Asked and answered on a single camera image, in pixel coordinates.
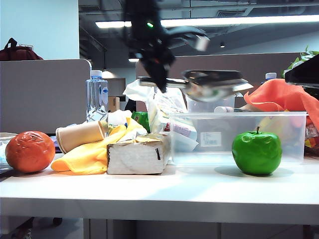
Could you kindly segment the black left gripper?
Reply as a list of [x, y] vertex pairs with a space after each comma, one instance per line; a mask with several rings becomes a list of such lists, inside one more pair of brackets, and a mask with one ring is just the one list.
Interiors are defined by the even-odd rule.
[[172, 51], [166, 46], [144, 46], [128, 44], [130, 53], [138, 58], [146, 72], [162, 93], [166, 92], [166, 78], [175, 61]]

